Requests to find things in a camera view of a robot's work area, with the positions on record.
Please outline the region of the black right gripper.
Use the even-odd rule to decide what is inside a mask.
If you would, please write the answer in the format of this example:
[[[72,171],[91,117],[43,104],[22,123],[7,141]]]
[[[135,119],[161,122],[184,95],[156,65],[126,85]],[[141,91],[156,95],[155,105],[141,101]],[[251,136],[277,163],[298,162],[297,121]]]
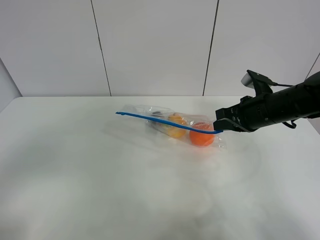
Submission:
[[[216,131],[254,132],[269,125],[269,114],[266,107],[268,94],[256,97],[245,96],[236,107],[220,108],[215,111]]]

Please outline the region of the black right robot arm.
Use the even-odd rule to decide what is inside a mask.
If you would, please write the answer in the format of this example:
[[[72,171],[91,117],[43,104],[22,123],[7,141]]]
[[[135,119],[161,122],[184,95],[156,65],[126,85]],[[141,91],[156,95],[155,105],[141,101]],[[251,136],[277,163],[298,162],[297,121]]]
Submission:
[[[320,116],[318,72],[297,85],[284,85],[284,89],[277,92],[271,89],[277,83],[252,70],[246,71],[241,82],[253,88],[255,96],[244,96],[238,104],[216,110],[216,121],[213,122],[216,131],[252,133],[274,124],[295,129],[296,120]]]

